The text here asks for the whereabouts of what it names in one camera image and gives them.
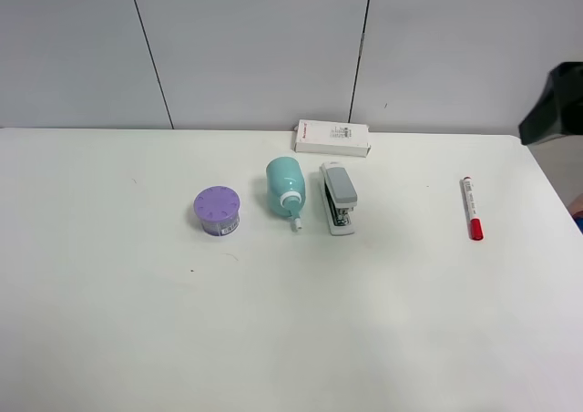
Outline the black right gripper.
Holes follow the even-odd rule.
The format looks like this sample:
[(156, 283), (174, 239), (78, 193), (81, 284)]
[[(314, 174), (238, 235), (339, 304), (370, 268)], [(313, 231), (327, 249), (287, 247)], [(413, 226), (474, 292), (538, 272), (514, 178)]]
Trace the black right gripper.
[(548, 73), (541, 96), (518, 133), (525, 146), (582, 135), (581, 62), (563, 62)]

